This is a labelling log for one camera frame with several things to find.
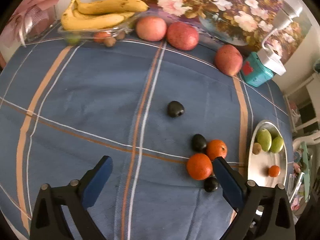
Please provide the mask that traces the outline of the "brown kiwi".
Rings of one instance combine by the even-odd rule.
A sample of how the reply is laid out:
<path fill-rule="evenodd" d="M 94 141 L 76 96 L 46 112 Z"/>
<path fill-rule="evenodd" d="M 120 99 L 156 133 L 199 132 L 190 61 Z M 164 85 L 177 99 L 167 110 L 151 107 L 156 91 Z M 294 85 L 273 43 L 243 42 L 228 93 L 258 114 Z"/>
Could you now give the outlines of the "brown kiwi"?
<path fill-rule="evenodd" d="M 252 153 L 254 155 L 258 155 L 260 154 L 261 151 L 262 151 L 262 146 L 258 142 L 255 142 L 253 144 Z"/>

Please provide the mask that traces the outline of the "round green apple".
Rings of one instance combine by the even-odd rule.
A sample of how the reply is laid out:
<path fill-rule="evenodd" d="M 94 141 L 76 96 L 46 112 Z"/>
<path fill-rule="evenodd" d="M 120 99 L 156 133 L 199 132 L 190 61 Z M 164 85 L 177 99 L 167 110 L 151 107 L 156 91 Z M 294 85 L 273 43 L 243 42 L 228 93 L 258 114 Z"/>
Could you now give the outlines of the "round green apple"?
<path fill-rule="evenodd" d="M 284 147 L 284 139 L 281 136 L 277 136 L 272 140 L 270 151 L 272 153 L 279 153 Z"/>

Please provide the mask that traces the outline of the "large front orange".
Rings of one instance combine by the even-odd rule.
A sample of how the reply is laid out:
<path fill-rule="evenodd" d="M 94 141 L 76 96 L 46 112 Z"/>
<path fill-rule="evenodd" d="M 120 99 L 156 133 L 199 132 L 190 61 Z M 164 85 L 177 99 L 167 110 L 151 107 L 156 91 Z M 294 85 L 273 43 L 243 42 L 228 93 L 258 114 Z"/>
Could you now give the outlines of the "large front orange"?
<path fill-rule="evenodd" d="M 195 180 L 205 180 L 213 172 L 211 160 L 203 153 L 192 155 L 187 161 L 186 169 L 189 176 Z"/>

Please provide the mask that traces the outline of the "small fruits in container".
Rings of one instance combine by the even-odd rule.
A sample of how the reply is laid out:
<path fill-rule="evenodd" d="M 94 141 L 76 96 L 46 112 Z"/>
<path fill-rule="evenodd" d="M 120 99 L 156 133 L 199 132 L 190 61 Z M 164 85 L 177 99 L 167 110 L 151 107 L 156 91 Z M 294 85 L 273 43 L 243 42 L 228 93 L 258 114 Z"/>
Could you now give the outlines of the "small fruits in container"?
<path fill-rule="evenodd" d="M 92 41 L 110 48 L 113 47 L 118 40 L 123 40 L 125 36 L 125 31 L 120 31 L 115 34 L 108 32 L 95 32 L 86 36 L 84 34 L 68 34 L 65 36 L 64 40 L 71 46 L 78 45 L 85 41 Z"/>

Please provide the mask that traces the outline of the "small orange on tray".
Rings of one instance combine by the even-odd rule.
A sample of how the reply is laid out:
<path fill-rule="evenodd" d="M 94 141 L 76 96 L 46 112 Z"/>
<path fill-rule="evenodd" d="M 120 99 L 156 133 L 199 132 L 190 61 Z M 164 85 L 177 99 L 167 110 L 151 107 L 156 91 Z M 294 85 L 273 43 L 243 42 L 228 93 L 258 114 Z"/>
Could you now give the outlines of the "small orange on tray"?
<path fill-rule="evenodd" d="M 281 169 L 277 165 L 273 165 L 268 169 L 268 176 L 271 178 L 276 178 L 280 175 Z"/>

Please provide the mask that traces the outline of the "silver metal tray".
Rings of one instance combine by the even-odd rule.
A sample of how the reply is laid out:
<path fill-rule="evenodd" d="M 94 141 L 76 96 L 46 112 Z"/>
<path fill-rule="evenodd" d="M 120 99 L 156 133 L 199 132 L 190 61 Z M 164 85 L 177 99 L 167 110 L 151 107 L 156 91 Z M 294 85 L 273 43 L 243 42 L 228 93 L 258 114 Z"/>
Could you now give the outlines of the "silver metal tray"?
<path fill-rule="evenodd" d="M 261 151 L 259 154 L 253 153 L 254 143 L 257 142 L 259 131 L 266 129 L 270 132 L 272 139 L 281 136 L 279 129 L 269 120 L 259 122 L 253 131 L 251 143 L 248 150 L 247 179 L 253 180 L 258 186 L 275 187 L 277 184 L 286 184 L 287 176 L 287 152 L 283 146 L 279 153 Z M 268 169 L 277 165 L 280 168 L 280 174 L 277 177 L 270 177 Z"/>

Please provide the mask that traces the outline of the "dark plum near kiwis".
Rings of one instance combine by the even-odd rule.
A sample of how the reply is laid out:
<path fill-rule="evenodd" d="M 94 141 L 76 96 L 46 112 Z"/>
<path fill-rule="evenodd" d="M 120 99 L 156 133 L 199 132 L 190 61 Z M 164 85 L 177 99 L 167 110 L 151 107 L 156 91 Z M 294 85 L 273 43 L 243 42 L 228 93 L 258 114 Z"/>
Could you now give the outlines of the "dark plum near kiwis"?
<path fill-rule="evenodd" d="M 215 192 L 219 188 L 219 182 L 215 177 L 208 177 L 204 180 L 203 188 L 206 192 Z"/>

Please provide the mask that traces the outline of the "green mango on tray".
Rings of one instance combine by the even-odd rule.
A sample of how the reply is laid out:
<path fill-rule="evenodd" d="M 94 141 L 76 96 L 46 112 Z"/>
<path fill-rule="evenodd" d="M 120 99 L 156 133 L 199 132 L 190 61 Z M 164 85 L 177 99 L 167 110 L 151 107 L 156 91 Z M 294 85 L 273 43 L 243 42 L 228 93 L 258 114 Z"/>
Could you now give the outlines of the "green mango on tray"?
<path fill-rule="evenodd" d="M 271 133 L 267 129 L 261 129 L 257 132 L 257 143 L 261 145 L 263 151 L 268 152 L 272 145 Z"/>

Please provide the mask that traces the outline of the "orange with stem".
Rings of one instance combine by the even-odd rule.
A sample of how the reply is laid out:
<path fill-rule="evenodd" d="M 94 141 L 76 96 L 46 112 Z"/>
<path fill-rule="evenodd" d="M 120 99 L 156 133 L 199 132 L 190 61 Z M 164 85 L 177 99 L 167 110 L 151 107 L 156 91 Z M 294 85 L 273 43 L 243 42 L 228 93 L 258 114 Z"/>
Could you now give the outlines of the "orange with stem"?
<path fill-rule="evenodd" d="M 215 139 L 207 143 L 206 154 L 211 161 L 214 161 L 217 157 L 225 159 L 227 152 L 227 145 L 222 140 Z"/>

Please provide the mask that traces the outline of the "dark plum beside oranges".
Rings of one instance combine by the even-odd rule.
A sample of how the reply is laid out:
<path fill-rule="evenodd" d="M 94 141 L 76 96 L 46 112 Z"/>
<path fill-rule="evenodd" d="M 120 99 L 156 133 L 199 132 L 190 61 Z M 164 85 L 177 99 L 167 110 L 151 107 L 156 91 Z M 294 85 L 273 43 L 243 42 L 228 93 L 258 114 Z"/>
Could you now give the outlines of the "dark plum beside oranges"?
<path fill-rule="evenodd" d="M 201 134 L 195 134 L 191 139 L 191 148 L 194 152 L 203 153 L 206 150 L 207 141 Z"/>

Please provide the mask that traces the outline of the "white shelf unit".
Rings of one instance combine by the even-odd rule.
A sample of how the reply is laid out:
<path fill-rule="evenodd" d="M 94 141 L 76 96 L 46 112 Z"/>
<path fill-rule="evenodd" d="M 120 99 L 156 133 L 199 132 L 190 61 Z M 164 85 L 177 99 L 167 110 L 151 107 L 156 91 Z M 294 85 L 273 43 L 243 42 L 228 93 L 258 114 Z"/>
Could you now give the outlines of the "white shelf unit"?
<path fill-rule="evenodd" d="M 294 137 L 319 131 L 319 60 L 312 70 L 306 80 L 284 95 Z"/>

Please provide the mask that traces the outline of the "teal house-shaped box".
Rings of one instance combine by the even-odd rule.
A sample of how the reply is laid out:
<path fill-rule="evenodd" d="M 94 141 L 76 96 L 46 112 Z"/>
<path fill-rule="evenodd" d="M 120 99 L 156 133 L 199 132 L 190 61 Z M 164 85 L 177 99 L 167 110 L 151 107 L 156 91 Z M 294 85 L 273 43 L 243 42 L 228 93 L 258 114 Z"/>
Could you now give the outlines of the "teal house-shaped box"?
<path fill-rule="evenodd" d="M 254 51 L 243 62 L 240 73 L 245 83 L 253 87 L 259 87 L 274 76 L 273 72 L 262 64 Z"/>

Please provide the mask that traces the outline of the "lone dark plum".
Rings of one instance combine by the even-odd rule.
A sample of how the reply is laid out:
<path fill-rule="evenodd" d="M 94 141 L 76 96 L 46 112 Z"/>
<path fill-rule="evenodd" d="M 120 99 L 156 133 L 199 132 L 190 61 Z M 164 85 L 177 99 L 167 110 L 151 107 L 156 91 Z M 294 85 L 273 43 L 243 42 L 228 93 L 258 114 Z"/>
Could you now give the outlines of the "lone dark plum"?
<path fill-rule="evenodd" d="M 177 118 L 184 114 L 184 106 L 178 101 L 171 101 L 167 106 L 167 115 L 171 118 Z"/>

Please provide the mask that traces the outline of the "blue plaid tablecloth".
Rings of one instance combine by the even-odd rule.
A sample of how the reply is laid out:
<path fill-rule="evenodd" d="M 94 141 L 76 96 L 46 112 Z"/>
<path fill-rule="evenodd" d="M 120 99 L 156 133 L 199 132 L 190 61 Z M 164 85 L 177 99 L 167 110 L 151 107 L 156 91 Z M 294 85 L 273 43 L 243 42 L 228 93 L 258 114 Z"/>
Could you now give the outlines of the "blue plaid tablecloth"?
<path fill-rule="evenodd" d="M 293 171 L 279 87 L 258 88 L 214 67 L 216 46 L 179 51 L 135 35 L 112 48 L 69 47 L 56 29 L 20 47 L 1 73 L 1 211 L 22 234 L 42 184 L 67 185 L 109 155 L 113 172 L 89 213 L 107 239 L 219 239 L 232 208 L 189 177 L 191 137 L 220 139 L 247 172 L 262 120 L 280 130 Z M 171 118 L 178 101 L 184 114 Z"/>

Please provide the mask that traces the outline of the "white desk lamp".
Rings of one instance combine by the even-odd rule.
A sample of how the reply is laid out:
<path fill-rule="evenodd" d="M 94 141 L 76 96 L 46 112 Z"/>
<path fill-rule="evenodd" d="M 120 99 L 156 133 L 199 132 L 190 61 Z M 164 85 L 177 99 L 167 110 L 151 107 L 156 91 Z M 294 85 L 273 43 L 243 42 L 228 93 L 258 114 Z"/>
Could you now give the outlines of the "white desk lamp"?
<path fill-rule="evenodd" d="M 281 56 L 276 53 L 269 44 L 266 44 L 269 37 L 276 31 L 285 29 L 293 19 L 299 17 L 303 11 L 303 6 L 298 0 L 283 0 L 282 8 L 280 8 L 272 21 L 272 29 L 263 39 L 262 48 L 257 52 L 257 55 L 262 64 L 272 72 L 282 76 L 286 69 L 281 62 Z"/>

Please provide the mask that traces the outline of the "right red apple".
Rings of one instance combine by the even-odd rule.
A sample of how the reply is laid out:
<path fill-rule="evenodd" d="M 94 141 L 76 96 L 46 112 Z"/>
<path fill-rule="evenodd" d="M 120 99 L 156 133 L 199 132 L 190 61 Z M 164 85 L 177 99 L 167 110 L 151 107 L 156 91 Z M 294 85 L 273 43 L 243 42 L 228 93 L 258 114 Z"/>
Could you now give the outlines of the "right red apple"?
<path fill-rule="evenodd" d="M 240 52 L 230 44 L 220 47 L 214 57 L 216 68 L 228 76 L 236 76 L 242 68 L 243 58 Z"/>

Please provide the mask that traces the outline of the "red apple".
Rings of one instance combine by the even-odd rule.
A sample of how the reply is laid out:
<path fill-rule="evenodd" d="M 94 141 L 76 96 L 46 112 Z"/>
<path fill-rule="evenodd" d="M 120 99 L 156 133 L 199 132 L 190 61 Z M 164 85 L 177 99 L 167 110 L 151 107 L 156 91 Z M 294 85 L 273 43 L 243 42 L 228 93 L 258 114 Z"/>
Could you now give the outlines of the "red apple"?
<path fill-rule="evenodd" d="M 240 52 L 230 44 L 220 47 L 214 57 L 216 68 L 228 76 L 236 76 L 242 68 L 243 58 Z"/>
<path fill-rule="evenodd" d="M 167 29 L 167 42 L 174 48 L 189 51 L 194 49 L 199 42 L 197 30 L 186 23 L 174 22 Z"/>

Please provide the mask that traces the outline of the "clear plastic fruit container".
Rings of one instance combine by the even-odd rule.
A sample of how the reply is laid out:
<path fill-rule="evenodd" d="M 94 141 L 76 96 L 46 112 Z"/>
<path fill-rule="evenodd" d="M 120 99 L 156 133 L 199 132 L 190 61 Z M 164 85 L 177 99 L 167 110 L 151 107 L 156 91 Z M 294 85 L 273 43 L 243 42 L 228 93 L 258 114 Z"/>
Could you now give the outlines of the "clear plastic fruit container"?
<path fill-rule="evenodd" d="M 138 18 L 139 14 L 134 14 L 123 23 L 108 29 L 64 30 L 63 27 L 60 27 L 57 32 L 68 44 L 72 45 L 79 44 L 83 41 L 103 43 L 106 38 L 121 40 L 125 35 L 133 31 Z"/>

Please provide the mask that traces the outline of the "middle red apple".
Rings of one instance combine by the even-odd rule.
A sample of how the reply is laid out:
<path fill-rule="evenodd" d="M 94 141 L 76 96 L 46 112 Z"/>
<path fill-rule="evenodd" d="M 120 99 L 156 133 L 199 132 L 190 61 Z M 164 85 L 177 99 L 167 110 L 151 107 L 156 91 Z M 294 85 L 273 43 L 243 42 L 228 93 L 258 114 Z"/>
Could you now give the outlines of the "middle red apple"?
<path fill-rule="evenodd" d="M 167 29 L 167 42 L 174 48 L 189 51 L 194 49 L 199 42 L 197 30 L 186 23 L 174 22 Z"/>

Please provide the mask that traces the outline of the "yellow banana bunch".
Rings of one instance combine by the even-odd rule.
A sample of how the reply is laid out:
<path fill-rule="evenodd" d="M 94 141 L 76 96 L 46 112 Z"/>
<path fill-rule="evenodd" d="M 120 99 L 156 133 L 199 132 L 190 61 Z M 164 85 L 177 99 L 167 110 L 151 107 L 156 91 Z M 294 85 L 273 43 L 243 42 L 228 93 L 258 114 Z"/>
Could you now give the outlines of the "yellow banana bunch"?
<path fill-rule="evenodd" d="M 71 0 L 61 16 L 65 30 L 95 30 L 115 27 L 149 6 L 141 0 L 100 0 L 83 3 Z"/>

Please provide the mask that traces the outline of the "floral painting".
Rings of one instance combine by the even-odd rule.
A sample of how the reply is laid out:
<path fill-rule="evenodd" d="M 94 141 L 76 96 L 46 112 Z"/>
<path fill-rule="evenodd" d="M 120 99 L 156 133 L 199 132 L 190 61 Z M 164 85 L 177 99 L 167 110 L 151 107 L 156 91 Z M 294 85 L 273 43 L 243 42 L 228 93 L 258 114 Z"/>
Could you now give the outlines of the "floral painting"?
<path fill-rule="evenodd" d="M 272 30 L 284 0 L 143 0 L 173 20 L 188 22 L 202 33 L 259 51 Z"/>

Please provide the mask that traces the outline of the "pale pink apple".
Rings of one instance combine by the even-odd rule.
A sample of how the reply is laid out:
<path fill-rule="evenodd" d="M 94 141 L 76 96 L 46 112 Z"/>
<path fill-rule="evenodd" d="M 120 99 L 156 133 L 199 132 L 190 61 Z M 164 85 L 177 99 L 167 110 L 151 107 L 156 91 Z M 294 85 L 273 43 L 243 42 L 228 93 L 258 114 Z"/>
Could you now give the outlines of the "pale pink apple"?
<path fill-rule="evenodd" d="M 140 39 L 160 41 L 166 35 L 167 24 L 162 18 L 146 16 L 138 20 L 135 31 Z"/>

